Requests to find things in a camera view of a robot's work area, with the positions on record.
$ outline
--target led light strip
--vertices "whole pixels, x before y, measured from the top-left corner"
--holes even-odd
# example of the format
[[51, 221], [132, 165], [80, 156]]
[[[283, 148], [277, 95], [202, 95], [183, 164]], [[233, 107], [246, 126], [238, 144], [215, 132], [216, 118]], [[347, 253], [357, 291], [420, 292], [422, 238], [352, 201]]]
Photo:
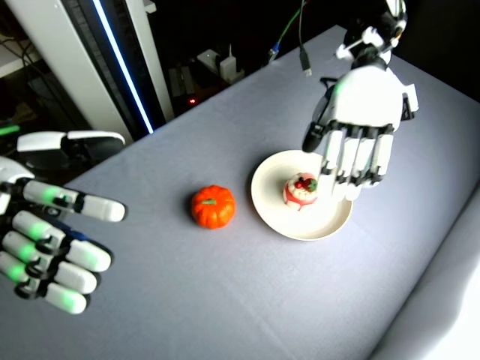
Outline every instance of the led light strip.
[[115, 57], [117, 58], [118, 64], [120, 65], [121, 72], [124, 74], [125, 79], [127, 80], [128, 87], [132, 92], [136, 105], [140, 110], [140, 114], [142, 114], [143, 122], [145, 122], [148, 132], [150, 134], [153, 134], [153, 129], [152, 129], [152, 126], [150, 125], [149, 117], [147, 116], [145, 109], [143, 109], [142, 101], [138, 96], [137, 90], [135, 89], [134, 82], [132, 81], [130, 73], [128, 72], [127, 65], [125, 64], [123, 56], [120, 53], [119, 45], [115, 40], [115, 36], [113, 36], [112, 29], [110, 28], [110, 24], [108, 23], [107, 16], [105, 15], [104, 9], [102, 8], [102, 4], [100, 3], [100, 0], [92, 0], [92, 1], [95, 6], [95, 10], [97, 11], [98, 16], [100, 17], [100, 21], [102, 22], [103, 29], [106, 32], [106, 36], [108, 37], [110, 45], [112, 46], [113, 52], [115, 53]]

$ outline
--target gray table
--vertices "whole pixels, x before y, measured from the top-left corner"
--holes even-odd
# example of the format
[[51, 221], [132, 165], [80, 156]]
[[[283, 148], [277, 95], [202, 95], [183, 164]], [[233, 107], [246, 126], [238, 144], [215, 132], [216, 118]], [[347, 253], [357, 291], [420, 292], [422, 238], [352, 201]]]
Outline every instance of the gray table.
[[[269, 155], [299, 149], [323, 87], [347, 65], [332, 58], [344, 30], [298, 50], [184, 114], [72, 183], [129, 206], [120, 224], [71, 216], [115, 251], [91, 307], [69, 316], [16, 298], [0, 279], [0, 358], [363, 359], [438, 248], [480, 173], [480, 105], [405, 61], [421, 111], [402, 124], [384, 183], [355, 202], [325, 241], [268, 228], [249, 194]], [[229, 187], [238, 212], [200, 229], [191, 195]]]

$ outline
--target cupcake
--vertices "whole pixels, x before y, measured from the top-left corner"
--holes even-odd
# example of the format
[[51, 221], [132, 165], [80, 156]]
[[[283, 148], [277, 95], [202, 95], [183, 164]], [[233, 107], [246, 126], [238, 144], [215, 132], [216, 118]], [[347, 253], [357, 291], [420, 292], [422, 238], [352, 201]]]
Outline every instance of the cupcake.
[[283, 201], [292, 209], [308, 209], [317, 200], [317, 180], [309, 172], [294, 175], [283, 187]]

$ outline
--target red and white cake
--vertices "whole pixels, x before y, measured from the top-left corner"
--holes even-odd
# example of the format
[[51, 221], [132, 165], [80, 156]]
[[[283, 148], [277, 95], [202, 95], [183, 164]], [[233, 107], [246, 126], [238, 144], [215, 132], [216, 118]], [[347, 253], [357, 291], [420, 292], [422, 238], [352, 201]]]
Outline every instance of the red and white cake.
[[316, 200], [317, 180], [309, 172], [294, 175], [283, 187], [283, 201], [297, 211], [310, 208]]

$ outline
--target pumpkin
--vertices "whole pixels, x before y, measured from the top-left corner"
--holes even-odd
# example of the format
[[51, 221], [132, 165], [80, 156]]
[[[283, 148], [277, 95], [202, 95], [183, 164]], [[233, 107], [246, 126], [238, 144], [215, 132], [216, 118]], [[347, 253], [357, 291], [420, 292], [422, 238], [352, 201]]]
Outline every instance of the pumpkin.
[[201, 227], [224, 227], [235, 215], [235, 199], [225, 187], [204, 187], [192, 199], [192, 214]]

